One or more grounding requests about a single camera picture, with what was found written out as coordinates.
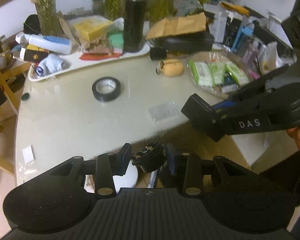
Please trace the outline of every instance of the black container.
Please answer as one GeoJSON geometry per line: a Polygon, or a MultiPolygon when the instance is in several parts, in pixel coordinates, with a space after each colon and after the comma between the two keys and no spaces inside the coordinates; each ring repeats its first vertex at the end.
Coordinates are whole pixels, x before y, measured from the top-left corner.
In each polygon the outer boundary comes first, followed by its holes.
{"type": "Polygon", "coordinates": [[[143,47],[143,23],[147,0],[126,0],[123,29],[123,51],[138,52],[143,47]]]}

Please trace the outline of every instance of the roll of black tape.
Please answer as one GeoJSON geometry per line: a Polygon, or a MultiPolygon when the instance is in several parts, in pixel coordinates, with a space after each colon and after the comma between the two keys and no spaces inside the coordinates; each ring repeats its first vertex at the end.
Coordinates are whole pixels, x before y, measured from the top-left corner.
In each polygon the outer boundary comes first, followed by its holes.
{"type": "Polygon", "coordinates": [[[113,77],[103,77],[92,85],[92,93],[96,100],[108,102],[116,99],[121,92],[119,80],[113,77]]]}

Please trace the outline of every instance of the crumpled brown paper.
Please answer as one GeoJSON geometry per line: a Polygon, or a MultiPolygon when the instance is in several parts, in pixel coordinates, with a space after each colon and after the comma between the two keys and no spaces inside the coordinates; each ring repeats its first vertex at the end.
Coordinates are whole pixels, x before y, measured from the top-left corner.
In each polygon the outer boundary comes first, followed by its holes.
{"type": "Polygon", "coordinates": [[[185,17],[164,18],[151,27],[146,40],[202,32],[206,30],[206,22],[207,18],[204,13],[185,17]]]}

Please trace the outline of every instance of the thermos bottle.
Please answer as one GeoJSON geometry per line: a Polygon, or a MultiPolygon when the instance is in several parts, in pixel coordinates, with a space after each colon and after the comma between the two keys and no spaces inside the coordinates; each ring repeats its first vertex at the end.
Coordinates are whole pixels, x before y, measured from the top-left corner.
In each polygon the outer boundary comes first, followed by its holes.
{"type": "Polygon", "coordinates": [[[147,0],[125,0],[123,51],[138,52],[143,47],[143,23],[147,0]]]}

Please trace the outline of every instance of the plastic wrapper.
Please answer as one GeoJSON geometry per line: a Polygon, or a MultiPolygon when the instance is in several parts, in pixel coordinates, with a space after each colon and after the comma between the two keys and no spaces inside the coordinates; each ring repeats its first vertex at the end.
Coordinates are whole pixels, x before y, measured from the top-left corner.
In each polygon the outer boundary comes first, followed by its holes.
{"type": "Polygon", "coordinates": [[[213,86],[213,87],[212,86],[200,86],[198,84],[198,82],[196,82],[197,78],[194,77],[194,74],[191,70],[191,66],[189,64],[189,61],[201,62],[201,63],[205,62],[208,65],[210,65],[210,63],[221,63],[221,62],[223,62],[223,63],[229,62],[230,63],[230,62],[232,62],[238,68],[238,71],[244,73],[247,76],[247,83],[252,82],[254,80],[253,77],[251,76],[251,74],[249,73],[247,66],[244,64],[244,62],[241,60],[241,58],[233,53],[226,53],[223,51],[218,51],[218,52],[202,51],[202,52],[198,52],[194,55],[191,55],[188,59],[188,71],[189,71],[190,78],[192,79],[194,84],[196,86],[204,89],[205,91],[211,93],[212,95],[222,98],[222,99],[227,99],[228,95],[222,93],[221,86],[218,86],[218,85],[213,86]]]}

